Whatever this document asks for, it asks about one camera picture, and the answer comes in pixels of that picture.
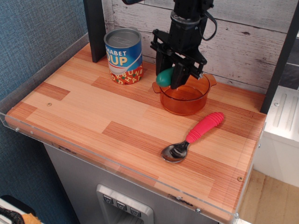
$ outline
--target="translucent orange pot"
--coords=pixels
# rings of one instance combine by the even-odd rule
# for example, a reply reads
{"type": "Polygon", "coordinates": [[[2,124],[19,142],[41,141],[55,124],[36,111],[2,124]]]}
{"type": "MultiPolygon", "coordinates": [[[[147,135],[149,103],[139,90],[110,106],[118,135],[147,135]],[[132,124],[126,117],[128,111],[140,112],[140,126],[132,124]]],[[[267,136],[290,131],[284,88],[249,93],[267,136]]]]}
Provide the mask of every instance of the translucent orange pot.
{"type": "Polygon", "coordinates": [[[178,115],[189,115],[198,112],[206,105],[207,95],[216,84],[213,75],[204,74],[199,80],[190,76],[185,85],[174,90],[170,86],[160,87],[154,82],[153,90],[160,93],[161,103],[166,110],[178,115]]]}

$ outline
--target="can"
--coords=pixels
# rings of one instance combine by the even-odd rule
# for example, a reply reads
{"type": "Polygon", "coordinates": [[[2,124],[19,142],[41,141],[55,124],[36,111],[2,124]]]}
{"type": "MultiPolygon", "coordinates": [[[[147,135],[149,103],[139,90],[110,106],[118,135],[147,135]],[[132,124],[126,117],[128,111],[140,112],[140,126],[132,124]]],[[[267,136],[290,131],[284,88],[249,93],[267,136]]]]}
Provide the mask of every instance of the can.
{"type": "Polygon", "coordinates": [[[133,84],[143,77],[141,34],[136,28],[118,28],[104,36],[113,81],[133,84]]]}

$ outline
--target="metal spoon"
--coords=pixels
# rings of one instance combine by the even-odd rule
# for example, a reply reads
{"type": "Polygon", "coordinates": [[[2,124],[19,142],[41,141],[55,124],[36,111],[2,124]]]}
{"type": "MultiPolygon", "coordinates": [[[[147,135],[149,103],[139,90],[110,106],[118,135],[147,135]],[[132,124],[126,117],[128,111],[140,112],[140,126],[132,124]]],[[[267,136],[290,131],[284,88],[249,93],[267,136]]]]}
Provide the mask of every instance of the metal spoon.
{"type": "Polygon", "coordinates": [[[186,156],[190,143],[195,142],[204,133],[219,125],[224,119],[224,114],[214,112],[203,118],[187,135],[186,140],[170,145],[162,150],[161,156],[168,162],[181,162],[186,156]]]}

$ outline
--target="black vertical pole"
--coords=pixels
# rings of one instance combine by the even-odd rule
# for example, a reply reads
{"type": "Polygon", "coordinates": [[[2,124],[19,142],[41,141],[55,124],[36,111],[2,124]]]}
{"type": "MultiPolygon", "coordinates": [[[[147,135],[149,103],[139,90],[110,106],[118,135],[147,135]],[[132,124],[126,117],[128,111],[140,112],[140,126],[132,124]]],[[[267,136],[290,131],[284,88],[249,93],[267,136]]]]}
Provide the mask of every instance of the black vertical pole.
{"type": "Polygon", "coordinates": [[[98,62],[106,54],[102,0],[83,0],[83,3],[93,62],[98,62]]]}
{"type": "Polygon", "coordinates": [[[297,7],[295,9],[295,13],[289,27],[289,31],[286,35],[284,45],[281,49],[272,79],[270,81],[270,85],[266,93],[265,100],[263,101],[263,105],[261,108],[262,113],[268,113],[270,109],[280,78],[285,69],[286,62],[289,58],[291,49],[296,40],[298,30],[299,30],[299,3],[297,4],[297,7]]]}

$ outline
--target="wood plank wall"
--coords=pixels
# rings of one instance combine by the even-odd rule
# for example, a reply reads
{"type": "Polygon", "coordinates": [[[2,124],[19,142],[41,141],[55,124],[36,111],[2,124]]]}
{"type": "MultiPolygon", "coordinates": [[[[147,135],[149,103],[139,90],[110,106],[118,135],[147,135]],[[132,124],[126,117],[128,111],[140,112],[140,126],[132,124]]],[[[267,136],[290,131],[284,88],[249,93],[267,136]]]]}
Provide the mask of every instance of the wood plank wall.
{"type": "MultiPolygon", "coordinates": [[[[216,18],[216,36],[199,49],[208,63],[204,72],[221,83],[266,93],[298,0],[214,0],[209,12],[216,18]]],[[[154,63],[152,31],[169,31],[173,0],[144,0],[125,5],[103,0],[107,31],[136,27],[142,34],[143,60],[154,63]]],[[[213,33],[208,22],[205,36],[213,33]]]]}

